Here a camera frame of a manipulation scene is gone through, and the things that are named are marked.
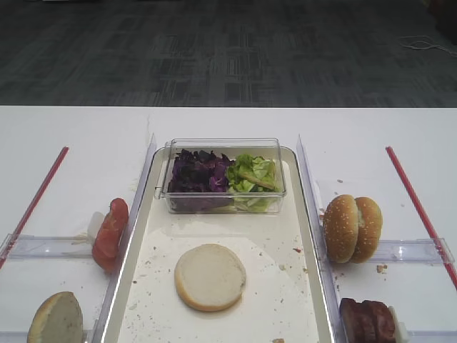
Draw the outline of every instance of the clear plastic container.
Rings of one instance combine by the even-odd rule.
[[[166,200],[171,213],[277,213],[281,210],[286,185],[278,139],[173,139],[165,148],[168,159],[161,187],[160,181],[158,184],[158,197]],[[276,188],[268,192],[230,192],[229,188],[227,192],[171,192],[174,164],[183,149],[191,153],[213,152],[218,158],[224,154],[232,161],[242,154],[271,160],[275,166]]]

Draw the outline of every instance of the green lettuce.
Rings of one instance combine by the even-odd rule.
[[[261,156],[242,154],[236,157],[235,164],[226,170],[229,192],[277,192],[276,166],[273,161]],[[264,212],[273,199],[235,198],[234,205],[244,211]]]

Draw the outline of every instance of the bun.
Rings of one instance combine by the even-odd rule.
[[[81,343],[83,315],[71,292],[60,292],[38,308],[27,334],[27,343]]]
[[[381,209],[366,197],[340,195],[327,206],[323,230],[328,258],[337,263],[362,263],[378,248],[383,225]]]
[[[218,244],[204,244],[184,253],[174,279],[180,298],[199,311],[227,309],[243,294],[246,270],[239,258]]]
[[[351,195],[340,195],[327,206],[323,215],[327,255],[331,261],[344,263],[352,257],[358,236],[358,210]]]
[[[358,238],[350,262],[362,263],[370,259],[378,248],[383,216],[381,209],[370,198],[356,198],[358,207]]]

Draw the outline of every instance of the metal tray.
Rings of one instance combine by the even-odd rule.
[[[168,153],[155,153],[103,342],[330,341],[296,156],[281,154],[280,213],[169,214],[154,198]],[[247,273],[242,301],[212,314],[181,302],[173,273],[186,250],[208,242],[232,249]]]

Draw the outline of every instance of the sesame seed bun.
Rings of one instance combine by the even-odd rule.
[[[381,209],[370,198],[356,198],[358,207],[358,238],[350,262],[362,263],[370,259],[378,248],[383,216]]]
[[[351,195],[340,195],[327,206],[323,216],[327,255],[331,261],[345,263],[356,250],[358,209]]]

